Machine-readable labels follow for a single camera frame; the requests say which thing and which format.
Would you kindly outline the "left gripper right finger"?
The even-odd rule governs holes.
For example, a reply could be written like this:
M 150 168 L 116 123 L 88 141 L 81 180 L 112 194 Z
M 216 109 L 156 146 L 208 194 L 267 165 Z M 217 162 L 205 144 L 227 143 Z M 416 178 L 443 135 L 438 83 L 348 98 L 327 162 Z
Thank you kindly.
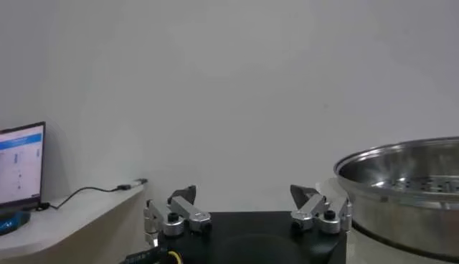
M 292 184 L 290 193 L 297 209 L 290 213 L 292 226 L 299 232 L 317 227 L 322 233 L 348 232 L 352 224 L 352 204 L 347 197 L 331 201 L 316 189 Z

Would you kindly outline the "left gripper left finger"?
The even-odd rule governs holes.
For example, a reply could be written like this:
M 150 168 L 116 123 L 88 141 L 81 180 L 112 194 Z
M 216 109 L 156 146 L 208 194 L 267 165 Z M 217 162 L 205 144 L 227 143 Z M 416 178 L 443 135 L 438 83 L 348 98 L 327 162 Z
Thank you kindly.
M 186 231 L 207 234 L 212 228 L 212 217 L 209 212 L 194 206 L 197 187 L 191 185 L 177 189 L 165 202 L 146 201 L 143 209 L 144 237 L 152 246 L 158 246 L 161 237 L 176 239 Z

